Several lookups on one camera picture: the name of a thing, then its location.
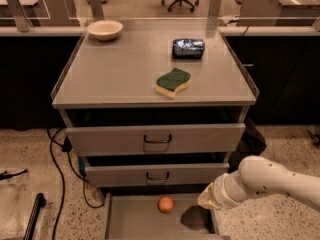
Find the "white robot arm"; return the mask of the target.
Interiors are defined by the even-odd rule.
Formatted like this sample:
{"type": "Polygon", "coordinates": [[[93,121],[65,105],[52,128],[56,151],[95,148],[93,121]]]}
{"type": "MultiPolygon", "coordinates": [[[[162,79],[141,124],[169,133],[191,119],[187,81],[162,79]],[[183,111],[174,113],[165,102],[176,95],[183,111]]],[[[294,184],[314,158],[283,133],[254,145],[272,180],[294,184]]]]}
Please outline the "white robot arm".
{"type": "Polygon", "coordinates": [[[236,171],[217,177],[199,195],[198,204],[210,210],[233,209],[271,194],[288,196],[320,211],[319,177],[290,171],[260,156],[248,156],[236,171]]]}

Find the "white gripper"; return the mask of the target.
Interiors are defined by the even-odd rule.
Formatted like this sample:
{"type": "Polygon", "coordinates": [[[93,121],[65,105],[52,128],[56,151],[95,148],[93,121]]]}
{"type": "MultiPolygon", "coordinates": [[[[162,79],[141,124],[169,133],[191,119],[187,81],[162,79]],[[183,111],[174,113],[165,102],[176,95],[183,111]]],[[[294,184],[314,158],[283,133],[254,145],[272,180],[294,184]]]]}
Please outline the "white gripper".
{"type": "Polygon", "coordinates": [[[198,196],[197,203],[204,209],[232,209],[239,206],[247,198],[247,192],[240,174],[234,171],[224,173],[210,183],[198,196]]]}

